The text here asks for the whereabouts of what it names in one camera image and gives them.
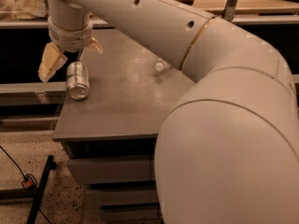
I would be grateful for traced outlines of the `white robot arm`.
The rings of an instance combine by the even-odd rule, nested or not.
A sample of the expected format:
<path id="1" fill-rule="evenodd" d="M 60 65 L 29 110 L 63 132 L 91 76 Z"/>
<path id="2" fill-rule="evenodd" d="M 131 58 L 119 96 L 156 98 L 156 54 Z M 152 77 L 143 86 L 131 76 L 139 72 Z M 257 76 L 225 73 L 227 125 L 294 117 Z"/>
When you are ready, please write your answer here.
<path id="1" fill-rule="evenodd" d="M 48 1 L 61 48 L 90 11 L 193 81 L 156 142 L 164 224 L 299 224 L 297 99 L 276 49 L 174 0 Z"/>

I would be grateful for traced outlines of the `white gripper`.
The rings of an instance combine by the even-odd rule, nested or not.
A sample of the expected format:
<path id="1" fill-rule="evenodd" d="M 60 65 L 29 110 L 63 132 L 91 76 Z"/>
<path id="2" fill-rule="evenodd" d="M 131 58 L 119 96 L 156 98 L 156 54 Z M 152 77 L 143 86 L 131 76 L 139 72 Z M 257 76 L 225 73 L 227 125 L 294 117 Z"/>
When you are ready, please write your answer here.
<path id="1" fill-rule="evenodd" d="M 66 63 L 67 58 L 61 50 L 76 52 L 85 47 L 91 51 L 103 54 L 104 50 L 99 42 L 92 37 L 93 25 L 90 21 L 87 25 L 76 31 L 68 31 L 59 28 L 48 18 L 49 36 L 52 42 L 44 48 L 38 76 L 42 82 L 48 82 L 55 73 Z"/>

